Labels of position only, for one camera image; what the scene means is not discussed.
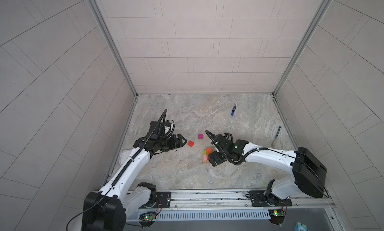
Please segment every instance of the marble floor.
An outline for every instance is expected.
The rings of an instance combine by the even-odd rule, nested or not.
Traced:
[[[237,109],[231,111],[234,103]],[[271,179],[280,179],[286,172],[258,163],[235,166],[224,162],[216,167],[202,163],[202,150],[213,147],[205,130],[212,133],[233,134],[243,139],[270,147],[279,125],[281,130],[275,148],[292,150],[293,144],[270,94],[195,94],[195,95],[143,95],[133,112],[121,151],[131,149],[133,143],[149,130],[149,123],[157,121],[167,109],[167,119],[176,123],[174,134],[181,133],[193,147],[154,155],[132,184],[153,183],[158,190],[193,188],[262,188]],[[117,161],[114,173],[120,168]]]

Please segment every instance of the cable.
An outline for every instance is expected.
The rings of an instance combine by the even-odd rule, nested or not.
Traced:
[[[103,200],[103,198],[109,193],[109,191],[110,191],[111,189],[112,189],[112,188],[110,188],[110,189],[108,190],[108,192],[107,192],[106,194],[104,194],[104,196],[103,196],[101,199],[99,199],[99,201],[97,201],[97,203],[95,203],[94,205],[92,205],[92,207],[90,207],[90,208],[84,210],[83,212],[81,212],[81,213],[77,214],[76,216],[74,216],[73,218],[71,218],[71,219],[68,221],[67,226],[65,227],[65,229],[68,231],[68,225],[70,224],[70,222],[71,222],[74,218],[76,218],[76,217],[79,216],[80,214],[85,213],[86,211],[92,209],[94,206],[98,205],[99,202],[100,202],[101,200]]]

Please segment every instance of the wire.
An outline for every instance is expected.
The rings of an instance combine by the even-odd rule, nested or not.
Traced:
[[[92,207],[90,207],[90,208],[84,210],[83,212],[81,212],[81,213],[77,214],[76,216],[74,216],[73,218],[71,218],[71,219],[68,221],[67,226],[65,227],[65,229],[68,231],[68,225],[70,224],[70,222],[71,222],[74,218],[76,218],[76,217],[79,216],[80,214],[85,213],[86,211],[92,209],[94,206],[98,205],[99,202],[100,202],[101,200],[103,200],[103,198],[109,193],[109,191],[110,191],[111,189],[112,189],[112,188],[110,188],[110,189],[108,190],[108,192],[107,192],[106,194],[104,194],[103,197],[102,197],[101,199],[99,199],[99,201],[97,201]]]

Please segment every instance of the stack of colored blocks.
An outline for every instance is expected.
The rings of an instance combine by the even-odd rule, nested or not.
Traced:
[[[208,155],[212,153],[212,148],[207,148],[203,150],[203,163],[208,163]]]

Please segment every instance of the tiled wall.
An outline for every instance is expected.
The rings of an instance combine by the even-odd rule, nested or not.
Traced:
[[[322,0],[96,1],[138,93],[265,93]]]
[[[334,0],[277,99],[349,231],[384,230],[384,0]]]
[[[0,0],[0,23],[0,229],[65,230],[133,94],[85,0]]]

